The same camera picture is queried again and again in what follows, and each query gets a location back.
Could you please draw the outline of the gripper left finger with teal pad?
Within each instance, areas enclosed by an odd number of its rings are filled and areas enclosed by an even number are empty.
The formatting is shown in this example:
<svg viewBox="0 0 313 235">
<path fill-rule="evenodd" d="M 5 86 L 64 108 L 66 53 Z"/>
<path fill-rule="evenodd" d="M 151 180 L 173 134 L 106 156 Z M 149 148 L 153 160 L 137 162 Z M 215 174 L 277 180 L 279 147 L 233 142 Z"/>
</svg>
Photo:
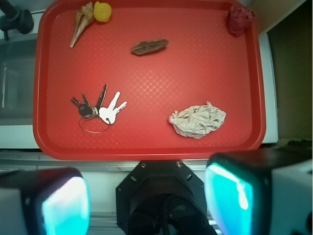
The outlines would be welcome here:
<svg viewBox="0 0 313 235">
<path fill-rule="evenodd" d="M 88 183 L 75 168 L 0 174 L 2 235 L 85 235 L 90 212 Z"/>
</svg>

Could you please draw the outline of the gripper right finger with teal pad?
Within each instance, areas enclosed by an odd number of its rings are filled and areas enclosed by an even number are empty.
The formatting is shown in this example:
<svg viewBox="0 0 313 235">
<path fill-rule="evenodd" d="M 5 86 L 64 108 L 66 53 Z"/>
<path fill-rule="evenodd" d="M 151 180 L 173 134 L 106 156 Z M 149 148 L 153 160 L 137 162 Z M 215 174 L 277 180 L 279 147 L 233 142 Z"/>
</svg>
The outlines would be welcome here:
<svg viewBox="0 0 313 235">
<path fill-rule="evenodd" d="M 310 235 L 313 153 L 300 147 L 212 155 L 204 192 L 224 235 Z"/>
</svg>

